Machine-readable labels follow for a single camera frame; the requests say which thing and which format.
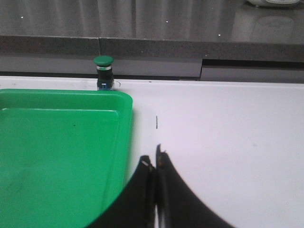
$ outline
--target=white object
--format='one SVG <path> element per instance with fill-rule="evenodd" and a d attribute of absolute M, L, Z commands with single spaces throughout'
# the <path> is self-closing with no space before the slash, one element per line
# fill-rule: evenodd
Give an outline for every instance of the white object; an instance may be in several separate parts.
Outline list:
<path fill-rule="evenodd" d="M 291 7 L 300 2 L 300 0 L 248 0 L 255 6 L 272 6 L 272 7 Z"/>
<path fill-rule="evenodd" d="M 0 88 L 95 90 L 96 79 L 0 76 Z M 115 88 L 133 98 L 130 175 L 141 155 L 154 163 L 162 143 L 193 192 L 236 228 L 304 227 L 304 85 L 116 80 Z"/>

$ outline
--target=green button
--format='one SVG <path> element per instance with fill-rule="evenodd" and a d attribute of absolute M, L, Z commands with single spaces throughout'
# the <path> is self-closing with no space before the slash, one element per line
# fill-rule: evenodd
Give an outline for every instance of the green button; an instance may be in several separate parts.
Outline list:
<path fill-rule="evenodd" d="M 107 67 L 113 63 L 114 59 L 111 56 L 98 56 L 93 61 L 99 67 Z"/>

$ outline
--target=white tabletop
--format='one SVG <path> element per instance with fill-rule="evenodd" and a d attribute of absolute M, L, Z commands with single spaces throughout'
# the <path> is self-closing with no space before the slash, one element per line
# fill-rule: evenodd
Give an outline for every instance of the white tabletop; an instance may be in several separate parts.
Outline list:
<path fill-rule="evenodd" d="M 0 77 L 0 88 L 95 90 L 94 79 Z M 169 154 L 237 228 L 304 227 L 304 85 L 118 80 L 133 98 L 132 158 Z"/>

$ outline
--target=gray countertop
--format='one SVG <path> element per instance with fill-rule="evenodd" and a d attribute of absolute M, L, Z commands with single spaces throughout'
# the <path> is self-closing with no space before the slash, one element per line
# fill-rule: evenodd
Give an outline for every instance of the gray countertop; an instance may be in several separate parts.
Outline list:
<path fill-rule="evenodd" d="M 304 61 L 304 3 L 0 0 L 2 56 Z"/>

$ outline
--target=green plastic tray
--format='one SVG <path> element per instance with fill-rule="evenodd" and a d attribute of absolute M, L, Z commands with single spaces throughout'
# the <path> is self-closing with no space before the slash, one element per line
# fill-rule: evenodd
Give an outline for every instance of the green plastic tray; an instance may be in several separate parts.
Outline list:
<path fill-rule="evenodd" d="M 0 227 L 80 228 L 124 187 L 132 98 L 0 90 Z"/>

